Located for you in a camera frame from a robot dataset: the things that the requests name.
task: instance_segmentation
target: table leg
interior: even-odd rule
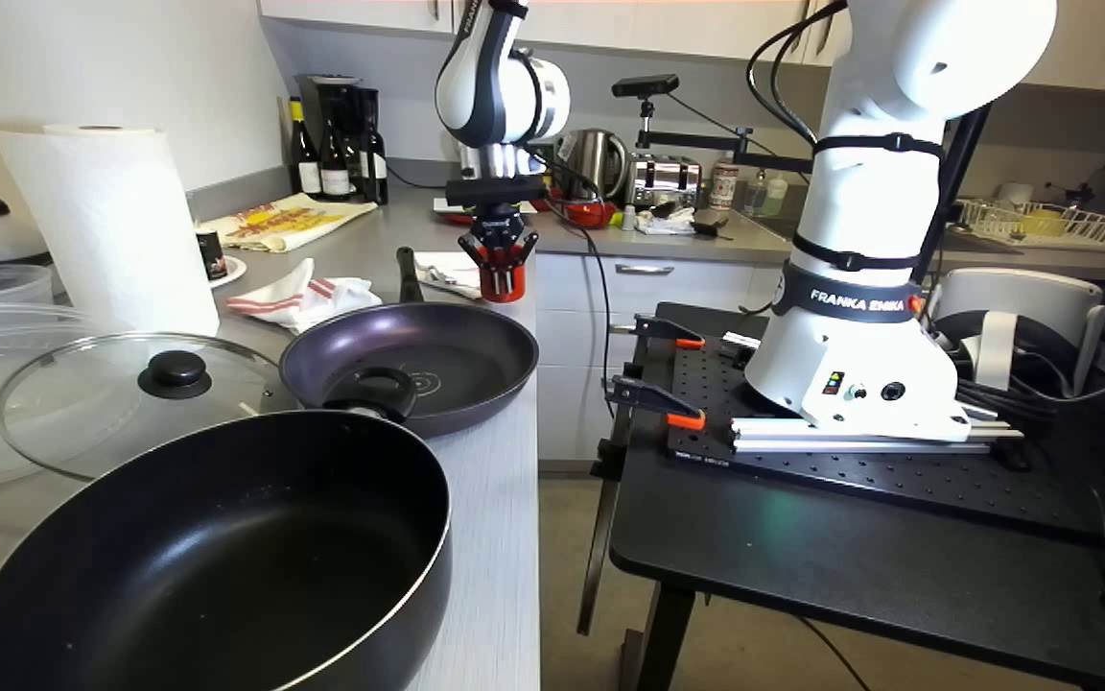
[[[691,609],[696,609],[691,588],[655,585],[650,623],[644,623],[644,641],[627,639],[627,653],[621,653],[621,680],[627,680],[621,689],[627,691],[669,691],[673,689],[673,672],[677,672],[677,658],[683,646],[683,628],[691,625]]]

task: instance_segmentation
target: floor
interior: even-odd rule
[[[613,691],[627,628],[644,625],[650,585],[606,563],[592,639],[576,635],[600,479],[543,479],[544,691]],[[1064,691],[1064,685],[819,625],[870,691]],[[677,691],[865,691],[797,618],[711,598],[696,605]]]

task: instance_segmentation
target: frying pan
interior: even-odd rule
[[[404,425],[297,411],[161,445],[0,570],[0,691],[404,689],[450,590],[450,488]]]
[[[302,408],[387,411],[415,433],[450,433],[508,408],[543,361],[537,337],[467,305],[422,305],[415,252],[398,251],[404,305],[325,320],[280,353]]]

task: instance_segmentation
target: lid knob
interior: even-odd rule
[[[197,401],[210,389],[206,361],[187,351],[165,351],[146,361],[137,389],[158,401]]]

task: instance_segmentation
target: plate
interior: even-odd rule
[[[228,273],[218,279],[206,279],[210,288],[234,283],[237,277],[246,277],[246,262],[237,257],[222,257]]]

